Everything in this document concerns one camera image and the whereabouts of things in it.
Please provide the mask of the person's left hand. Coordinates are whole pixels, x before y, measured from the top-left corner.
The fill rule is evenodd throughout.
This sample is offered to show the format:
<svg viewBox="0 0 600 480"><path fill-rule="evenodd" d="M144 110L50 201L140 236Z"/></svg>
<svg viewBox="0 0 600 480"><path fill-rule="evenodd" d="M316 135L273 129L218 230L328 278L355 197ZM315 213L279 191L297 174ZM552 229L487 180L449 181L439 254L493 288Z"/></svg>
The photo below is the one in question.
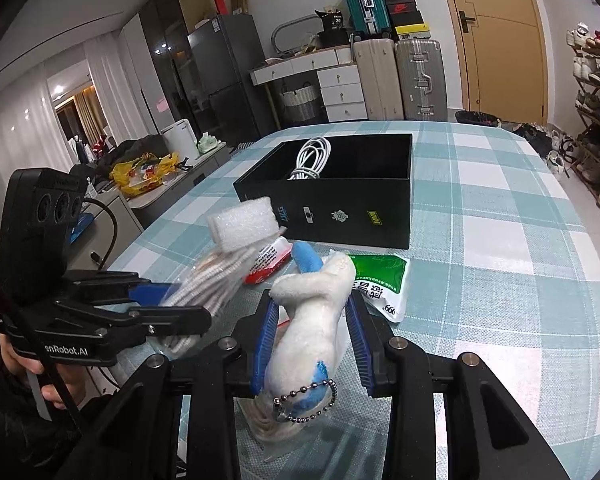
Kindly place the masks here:
<svg viewBox="0 0 600 480"><path fill-rule="evenodd" d="M9 338L4 334L0 334L0 355L6 369L19 378L27 378L27 374L39 376L45 373L44 365L41 362L19 356L14 351ZM76 404L82 403L86 396L86 379L83 367L57 364L56 368L73 401ZM54 385L42 386L40 391L42 391L42 397L46 401L51 402L59 410L65 409L60 393Z"/></svg>

